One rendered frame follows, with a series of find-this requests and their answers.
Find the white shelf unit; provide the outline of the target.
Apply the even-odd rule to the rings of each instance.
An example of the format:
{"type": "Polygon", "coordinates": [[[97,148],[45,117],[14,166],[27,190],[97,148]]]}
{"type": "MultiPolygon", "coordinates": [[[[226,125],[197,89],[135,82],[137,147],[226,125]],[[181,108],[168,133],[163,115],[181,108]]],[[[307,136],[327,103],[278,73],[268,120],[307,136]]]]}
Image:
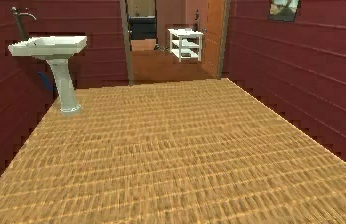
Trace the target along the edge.
{"type": "Polygon", "coordinates": [[[181,62],[184,59],[202,60],[203,33],[189,28],[169,29],[169,52],[181,62]]]}

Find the orange room door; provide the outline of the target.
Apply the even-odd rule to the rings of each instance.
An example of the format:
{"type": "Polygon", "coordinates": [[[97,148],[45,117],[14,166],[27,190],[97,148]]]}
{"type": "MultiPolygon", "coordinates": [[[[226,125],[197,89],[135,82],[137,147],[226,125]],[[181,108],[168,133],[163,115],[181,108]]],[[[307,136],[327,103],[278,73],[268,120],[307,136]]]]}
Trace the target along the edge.
{"type": "Polygon", "coordinates": [[[202,65],[203,69],[216,79],[222,76],[227,3],[228,0],[206,0],[202,65]]]}

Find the black cabinet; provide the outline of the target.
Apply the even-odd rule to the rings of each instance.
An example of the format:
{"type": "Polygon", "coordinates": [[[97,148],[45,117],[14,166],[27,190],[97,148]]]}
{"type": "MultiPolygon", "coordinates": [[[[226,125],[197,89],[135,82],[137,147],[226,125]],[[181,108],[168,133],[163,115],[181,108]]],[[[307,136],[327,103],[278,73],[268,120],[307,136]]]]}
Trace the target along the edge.
{"type": "Polygon", "coordinates": [[[155,16],[130,17],[128,22],[132,40],[157,38],[157,20],[155,16]]]}

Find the dark metal faucet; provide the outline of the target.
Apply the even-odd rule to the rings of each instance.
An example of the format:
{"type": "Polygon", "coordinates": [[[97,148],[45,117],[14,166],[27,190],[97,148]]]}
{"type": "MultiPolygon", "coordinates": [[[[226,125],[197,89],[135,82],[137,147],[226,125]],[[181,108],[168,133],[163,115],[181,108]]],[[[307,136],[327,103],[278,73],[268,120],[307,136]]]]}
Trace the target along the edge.
{"type": "Polygon", "coordinates": [[[29,37],[28,37],[28,34],[25,31],[25,28],[24,28],[24,25],[23,25],[23,22],[22,22],[22,18],[23,17],[30,17],[33,20],[36,20],[36,17],[33,14],[31,14],[31,13],[22,12],[19,8],[15,7],[15,6],[13,6],[11,8],[11,12],[12,12],[13,18],[14,18],[14,20],[16,22],[16,25],[18,27],[21,39],[23,41],[27,41],[29,39],[29,37]]]}

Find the white pedestal sink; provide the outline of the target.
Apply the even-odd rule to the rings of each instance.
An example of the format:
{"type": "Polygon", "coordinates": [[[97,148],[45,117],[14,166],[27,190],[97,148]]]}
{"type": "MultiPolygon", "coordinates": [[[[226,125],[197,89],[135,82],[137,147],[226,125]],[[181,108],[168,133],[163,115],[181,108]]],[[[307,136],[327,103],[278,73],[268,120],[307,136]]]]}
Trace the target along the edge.
{"type": "Polygon", "coordinates": [[[32,37],[8,46],[15,57],[34,57],[49,65],[60,98],[60,111],[73,114],[81,109],[69,72],[69,59],[87,46],[86,36],[32,37]]]}

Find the framed wall picture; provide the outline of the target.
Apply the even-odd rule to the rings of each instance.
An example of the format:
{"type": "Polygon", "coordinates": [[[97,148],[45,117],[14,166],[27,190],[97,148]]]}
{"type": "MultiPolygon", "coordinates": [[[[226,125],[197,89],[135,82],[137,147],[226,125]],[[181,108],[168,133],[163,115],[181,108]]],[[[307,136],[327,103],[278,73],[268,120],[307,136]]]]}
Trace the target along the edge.
{"type": "Polygon", "coordinates": [[[293,22],[296,18],[299,0],[270,0],[270,20],[293,22]]]}

